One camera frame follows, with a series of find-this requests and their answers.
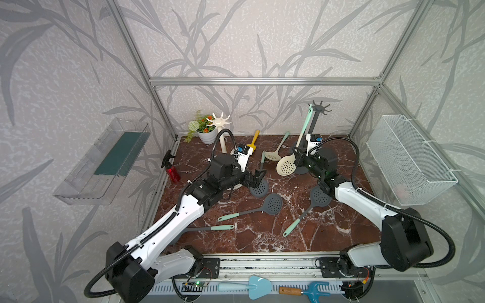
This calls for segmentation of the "large cream skimmer green handle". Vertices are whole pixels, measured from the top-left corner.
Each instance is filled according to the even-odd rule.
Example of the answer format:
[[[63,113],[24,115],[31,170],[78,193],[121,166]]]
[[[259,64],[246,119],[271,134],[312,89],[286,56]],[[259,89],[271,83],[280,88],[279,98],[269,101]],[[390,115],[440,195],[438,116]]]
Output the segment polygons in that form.
[[[279,175],[288,176],[288,175],[291,175],[295,172],[295,170],[297,168],[297,166],[294,164],[294,161],[296,160],[296,149],[299,146],[301,139],[304,135],[304,132],[307,129],[307,126],[308,126],[308,123],[311,119],[312,113],[313,113],[313,105],[310,104],[304,125],[303,125],[302,130],[300,132],[300,135],[298,137],[298,141],[297,141],[296,145],[293,146],[291,154],[281,158],[277,163],[276,171]]]

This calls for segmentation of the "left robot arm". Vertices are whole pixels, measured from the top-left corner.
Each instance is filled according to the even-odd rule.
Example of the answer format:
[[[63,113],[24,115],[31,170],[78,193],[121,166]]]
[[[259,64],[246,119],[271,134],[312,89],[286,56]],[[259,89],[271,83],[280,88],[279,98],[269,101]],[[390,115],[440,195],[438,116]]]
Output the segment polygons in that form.
[[[202,255],[181,249],[161,253],[185,228],[220,202],[225,191],[241,184],[256,188],[265,170],[243,169],[232,155],[214,157],[208,167],[184,187],[176,205],[149,229],[126,244],[115,242],[106,252],[102,276],[111,284],[107,295],[117,294],[124,302],[140,302],[156,283],[188,273]]]

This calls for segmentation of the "grey skimmer near right arm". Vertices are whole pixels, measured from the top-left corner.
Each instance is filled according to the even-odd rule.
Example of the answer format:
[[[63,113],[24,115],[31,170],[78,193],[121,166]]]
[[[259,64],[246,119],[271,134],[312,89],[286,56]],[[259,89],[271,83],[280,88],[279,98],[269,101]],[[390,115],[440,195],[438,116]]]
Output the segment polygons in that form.
[[[311,189],[310,194],[310,206],[293,222],[283,233],[284,237],[287,237],[299,224],[299,222],[307,215],[307,213],[315,207],[326,207],[332,201],[332,197],[325,193],[321,187],[315,186]]]

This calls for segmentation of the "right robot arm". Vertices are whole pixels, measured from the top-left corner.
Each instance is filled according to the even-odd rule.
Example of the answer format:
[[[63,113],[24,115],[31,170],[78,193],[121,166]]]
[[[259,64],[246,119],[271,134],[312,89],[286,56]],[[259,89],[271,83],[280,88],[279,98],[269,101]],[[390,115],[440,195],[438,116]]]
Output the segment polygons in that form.
[[[313,155],[307,155],[300,148],[294,151],[295,164],[307,167],[317,179],[317,186],[311,191],[313,203],[335,199],[363,215],[380,231],[378,242],[341,251],[338,265],[343,273],[365,266],[397,271],[434,266],[424,262],[433,255],[434,249],[427,232],[429,222],[419,212],[377,203],[375,197],[337,173],[336,155],[332,150],[323,149]]]

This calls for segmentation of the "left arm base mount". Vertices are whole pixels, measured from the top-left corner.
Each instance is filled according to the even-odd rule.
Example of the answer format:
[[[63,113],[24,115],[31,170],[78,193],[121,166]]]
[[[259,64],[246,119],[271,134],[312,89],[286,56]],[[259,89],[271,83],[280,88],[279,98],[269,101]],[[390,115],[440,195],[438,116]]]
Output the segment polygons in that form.
[[[194,265],[186,276],[203,279],[216,279],[219,277],[220,269],[220,258],[201,258],[195,261]]]

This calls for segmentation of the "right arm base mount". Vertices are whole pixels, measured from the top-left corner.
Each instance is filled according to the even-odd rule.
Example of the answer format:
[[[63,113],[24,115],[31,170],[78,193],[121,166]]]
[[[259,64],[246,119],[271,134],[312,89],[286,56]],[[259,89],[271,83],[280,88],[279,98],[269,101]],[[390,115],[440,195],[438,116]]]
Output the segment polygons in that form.
[[[355,278],[364,280],[370,276],[368,267],[356,267],[345,258],[317,258],[314,265],[321,271],[323,278]]]

